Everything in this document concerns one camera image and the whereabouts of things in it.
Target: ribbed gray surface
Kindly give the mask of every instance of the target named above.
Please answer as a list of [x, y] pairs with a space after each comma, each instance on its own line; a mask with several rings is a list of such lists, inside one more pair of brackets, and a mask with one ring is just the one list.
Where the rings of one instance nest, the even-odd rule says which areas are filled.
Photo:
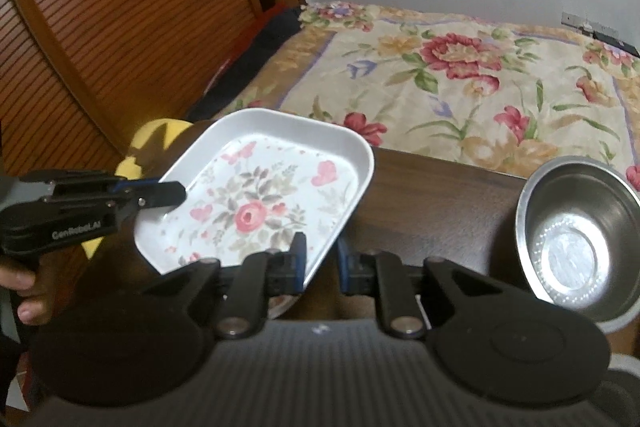
[[252, 339], [218, 344], [199, 374], [162, 398], [113, 410], [52, 399], [25, 425], [616, 427], [587, 403], [487, 403], [447, 380], [422, 344], [389, 338], [370, 320], [269, 322]]

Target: floral pattern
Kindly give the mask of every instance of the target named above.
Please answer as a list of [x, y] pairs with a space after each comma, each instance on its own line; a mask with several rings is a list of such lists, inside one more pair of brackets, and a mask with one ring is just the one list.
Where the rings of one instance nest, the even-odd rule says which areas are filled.
[[[590, 156], [640, 187], [640, 59], [618, 48], [560, 28], [345, 2], [303, 7], [300, 21], [242, 107], [259, 100], [372, 146], [519, 176]], [[294, 50], [296, 67], [282, 71]]]
[[303, 231], [320, 249], [357, 190], [337, 157], [276, 138], [226, 147], [199, 174], [188, 198], [167, 214], [164, 251], [178, 265], [202, 256], [239, 264], [255, 251], [286, 250]]

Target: gray bowl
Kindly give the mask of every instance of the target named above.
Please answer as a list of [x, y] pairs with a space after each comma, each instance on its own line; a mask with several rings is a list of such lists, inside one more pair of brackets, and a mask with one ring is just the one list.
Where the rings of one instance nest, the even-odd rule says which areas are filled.
[[620, 330], [640, 313], [640, 200], [603, 163], [564, 156], [525, 184], [516, 243], [533, 293]]

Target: yellow object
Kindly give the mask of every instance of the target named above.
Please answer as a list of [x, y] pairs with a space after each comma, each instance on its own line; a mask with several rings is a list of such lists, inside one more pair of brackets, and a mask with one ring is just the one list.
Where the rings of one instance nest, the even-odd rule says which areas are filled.
[[[153, 133], [160, 127], [161, 125], [166, 126], [166, 131], [164, 133], [164, 142], [162, 147], [166, 150], [171, 143], [177, 138], [177, 136], [182, 133], [185, 129], [191, 127], [191, 123], [184, 120], [172, 120], [171, 118], [161, 118], [159, 120], [152, 120], [148, 123], [145, 123], [133, 137], [131, 141], [131, 145], [129, 149], [142, 149], [145, 146], [145, 143]], [[116, 176], [124, 176], [127, 180], [138, 180], [142, 176], [142, 168], [136, 164], [136, 158], [134, 156], [127, 156], [121, 161], [116, 168], [115, 171]], [[91, 241], [85, 241], [82, 243], [82, 248], [84, 248], [84, 253], [86, 256], [91, 259], [94, 256], [95, 251], [100, 246], [102, 237], [98, 237], [96, 239], [92, 239]]]

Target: floral bedsheet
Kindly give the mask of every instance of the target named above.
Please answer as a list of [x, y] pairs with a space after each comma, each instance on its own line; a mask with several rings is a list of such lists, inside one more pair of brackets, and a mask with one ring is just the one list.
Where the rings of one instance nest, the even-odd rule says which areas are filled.
[[640, 190], [640, 60], [569, 30], [332, 2], [223, 114], [264, 106], [370, 144], [529, 176], [597, 158]]

